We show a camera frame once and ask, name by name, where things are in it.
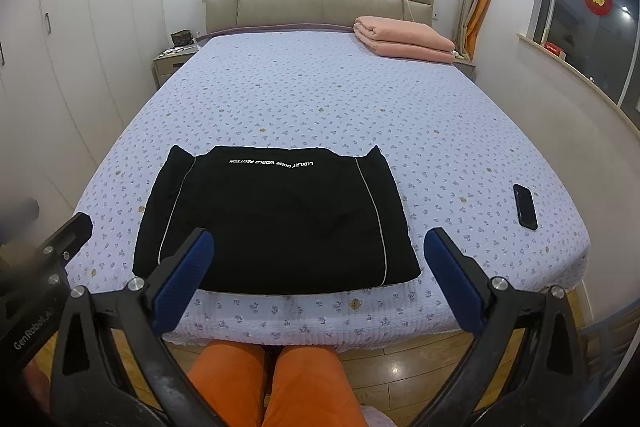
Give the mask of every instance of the mattress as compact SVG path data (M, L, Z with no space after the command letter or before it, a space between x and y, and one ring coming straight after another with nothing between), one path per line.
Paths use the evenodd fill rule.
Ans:
M94 235L66 266L92 293L132 277L146 200L171 147L322 147L389 163L421 274L410 282L304 296L197 290L182 344L380 347L457 327L422 256L443 227L490 277L518 289L575 286L589 236L571 197L527 137L455 67L374 55L353 34L296 31L211 39L140 110L88 184L76 211ZM538 229L518 223L513 184L533 193Z

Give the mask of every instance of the wardrobe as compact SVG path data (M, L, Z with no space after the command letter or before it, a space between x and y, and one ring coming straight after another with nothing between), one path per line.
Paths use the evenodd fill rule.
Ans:
M156 92L168 45L162 0L0 0L0 153L41 206L38 241Z

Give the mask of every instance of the smartphone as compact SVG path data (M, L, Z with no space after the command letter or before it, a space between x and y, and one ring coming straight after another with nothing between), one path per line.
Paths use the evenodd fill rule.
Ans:
M527 187L514 184L513 193L516 196L518 221L526 229L537 230L538 220L536 219L536 208L533 206L531 191Z

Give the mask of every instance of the black garment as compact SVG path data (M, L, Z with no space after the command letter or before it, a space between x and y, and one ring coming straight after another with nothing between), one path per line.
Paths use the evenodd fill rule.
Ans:
M420 275L378 147L354 158L254 147L194 157L174 146L146 204L134 274L148 277L158 251L175 253L195 227L209 230L215 244L204 290L332 293Z

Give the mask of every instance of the leg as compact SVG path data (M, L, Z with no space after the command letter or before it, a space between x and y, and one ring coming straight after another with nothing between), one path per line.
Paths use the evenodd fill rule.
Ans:
M262 427L367 427L335 351L285 347Z
M266 381L260 346L212 341L188 377L229 427L260 427Z

